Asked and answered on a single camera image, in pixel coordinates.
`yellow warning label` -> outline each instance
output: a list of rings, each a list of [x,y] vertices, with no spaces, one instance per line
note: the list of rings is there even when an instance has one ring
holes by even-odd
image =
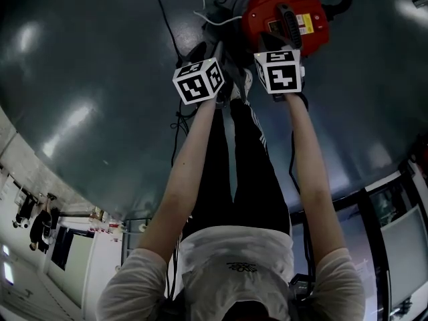
[[[313,33],[314,32],[314,26],[312,25],[312,20],[310,19],[310,14],[303,14],[303,22],[306,27],[307,33]]]

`white cube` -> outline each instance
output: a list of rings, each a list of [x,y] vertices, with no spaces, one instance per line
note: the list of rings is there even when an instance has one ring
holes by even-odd
[[[269,94],[302,91],[304,67],[300,67],[300,50],[280,50],[254,54],[260,82]]]
[[[185,104],[216,97],[225,79],[215,58],[175,70],[173,82]]]

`dark gray floor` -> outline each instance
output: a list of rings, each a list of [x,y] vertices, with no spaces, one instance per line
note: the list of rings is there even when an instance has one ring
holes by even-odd
[[[192,14],[202,0],[163,1],[185,54],[202,40],[203,21]],[[427,40],[428,7],[354,0],[331,23],[330,43],[306,60],[305,93],[336,197],[394,171],[428,129]],[[142,217],[159,204],[170,169],[175,62],[156,0],[7,0],[0,104],[36,155],[85,198]],[[286,106],[258,82],[249,100],[297,209]],[[232,125],[227,117],[229,140]]]

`t-shirt logo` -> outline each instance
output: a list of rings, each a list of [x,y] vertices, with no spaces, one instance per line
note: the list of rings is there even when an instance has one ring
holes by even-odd
[[[233,271],[238,271],[238,272],[256,272],[257,269],[254,267],[255,264],[249,264],[249,263],[226,263],[226,265],[230,265],[229,269],[233,270]]]

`sneaker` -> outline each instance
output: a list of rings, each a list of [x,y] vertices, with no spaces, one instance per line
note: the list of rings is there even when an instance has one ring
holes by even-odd
[[[248,69],[244,68],[245,71],[245,83],[243,85],[245,90],[245,96],[248,97],[248,92],[251,86],[253,85],[253,74]],[[233,89],[232,93],[230,95],[230,100],[241,98],[241,92],[239,91],[239,88],[237,87],[236,83],[233,83]]]
[[[49,199],[49,200],[51,200],[51,201],[56,200],[56,196],[55,196],[55,195],[53,195],[53,194],[51,194],[51,193],[48,193],[48,194],[47,194],[47,197],[48,197],[48,199]]]

